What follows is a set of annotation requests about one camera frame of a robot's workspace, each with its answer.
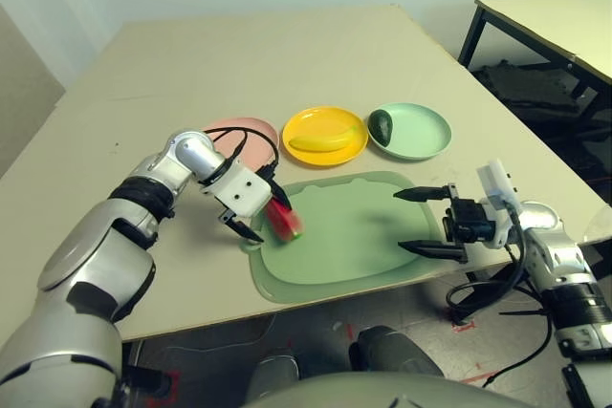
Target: banana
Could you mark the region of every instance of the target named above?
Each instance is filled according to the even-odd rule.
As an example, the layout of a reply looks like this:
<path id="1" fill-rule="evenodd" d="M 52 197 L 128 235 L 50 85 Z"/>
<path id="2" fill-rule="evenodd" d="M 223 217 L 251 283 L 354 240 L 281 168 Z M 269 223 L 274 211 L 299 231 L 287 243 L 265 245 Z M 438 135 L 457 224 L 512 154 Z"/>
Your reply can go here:
<path id="1" fill-rule="evenodd" d="M 334 152 L 351 143 L 356 132 L 357 128 L 351 126 L 343 133 L 333 136 L 297 136 L 289 140 L 289 145 L 307 152 Z"/>

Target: green placemat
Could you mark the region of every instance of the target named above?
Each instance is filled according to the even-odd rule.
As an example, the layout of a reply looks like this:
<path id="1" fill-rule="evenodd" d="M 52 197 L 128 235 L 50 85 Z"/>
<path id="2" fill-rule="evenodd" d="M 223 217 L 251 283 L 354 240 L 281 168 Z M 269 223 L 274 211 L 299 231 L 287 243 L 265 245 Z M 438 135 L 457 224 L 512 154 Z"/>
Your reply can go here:
<path id="1" fill-rule="evenodd" d="M 392 172 L 369 172 L 285 187 L 304 225 L 301 238 L 279 242 L 260 214 L 251 222 L 265 243 L 243 245 L 259 291 L 295 303 L 401 283 L 438 262 L 398 241 L 440 239 L 426 204 L 393 198 L 413 184 Z"/>

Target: white table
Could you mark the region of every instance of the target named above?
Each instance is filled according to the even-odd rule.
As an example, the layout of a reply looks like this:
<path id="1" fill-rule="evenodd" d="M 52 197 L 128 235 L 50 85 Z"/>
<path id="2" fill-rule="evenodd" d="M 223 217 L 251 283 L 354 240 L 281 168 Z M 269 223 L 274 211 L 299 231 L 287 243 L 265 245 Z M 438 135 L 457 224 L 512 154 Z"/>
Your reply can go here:
<path id="1" fill-rule="evenodd" d="M 456 182 L 483 195 L 475 169 L 500 158 L 523 199 L 554 207 L 571 237 L 603 239 L 611 209 L 398 7 L 266 13 L 128 24 L 66 93 L 0 181 L 0 343 L 28 315 L 45 261 L 74 224 L 170 133 L 225 117 L 266 118 L 280 129 L 322 104 L 366 117 L 378 105 L 417 102 L 442 114 L 453 140 L 428 161 L 390 159 L 376 147 L 342 166 L 282 158 L 280 183 L 390 170 L 423 185 Z M 279 311 L 251 279 L 219 204 L 191 186 L 151 249 L 156 279 L 119 323 L 126 339 Z M 432 203 L 442 217 L 445 203 Z M 475 247 L 461 269 L 507 261 Z M 444 263 L 425 280 L 460 267 Z"/>
<path id="2" fill-rule="evenodd" d="M 468 67 L 487 23 L 578 79 L 572 97 L 598 95 L 582 110 L 574 134 L 612 101 L 612 0 L 476 0 L 458 61 Z M 582 137 L 609 132 L 605 126 Z"/>

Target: green plate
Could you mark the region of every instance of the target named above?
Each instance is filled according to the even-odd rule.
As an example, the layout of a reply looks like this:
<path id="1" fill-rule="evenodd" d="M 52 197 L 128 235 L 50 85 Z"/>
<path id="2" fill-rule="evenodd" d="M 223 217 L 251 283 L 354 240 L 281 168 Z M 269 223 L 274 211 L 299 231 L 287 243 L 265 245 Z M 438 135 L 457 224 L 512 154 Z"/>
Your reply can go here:
<path id="1" fill-rule="evenodd" d="M 393 198 L 411 186 L 392 172 L 285 186 L 304 231 L 285 244 L 263 214 L 252 220 L 265 243 L 243 243 L 242 248 L 250 255 L 257 289 L 277 303 L 302 303 L 400 284 L 439 266 L 397 245 L 441 238 L 426 204 Z"/>
<path id="2" fill-rule="evenodd" d="M 450 144 L 450 126 L 428 107 L 400 102 L 385 104 L 377 107 L 379 109 L 385 110 L 393 120 L 391 142 L 385 147 L 371 133 L 370 139 L 394 157 L 426 160 L 442 153 Z"/>

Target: yellow plate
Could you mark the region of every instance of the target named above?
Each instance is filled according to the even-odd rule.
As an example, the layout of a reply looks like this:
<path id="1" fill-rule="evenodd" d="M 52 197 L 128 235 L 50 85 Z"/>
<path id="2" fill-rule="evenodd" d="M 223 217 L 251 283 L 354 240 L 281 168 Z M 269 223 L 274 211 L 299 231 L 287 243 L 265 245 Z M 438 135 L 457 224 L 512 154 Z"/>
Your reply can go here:
<path id="1" fill-rule="evenodd" d="M 333 152 L 307 152 L 293 148 L 289 141 L 297 136 L 335 136 L 355 128 L 351 142 Z M 339 107 L 313 107 L 294 115 L 283 128 L 283 145 L 300 161 L 316 166 L 333 166 L 355 158 L 367 144 L 365 124 L 357 115 Z"/>

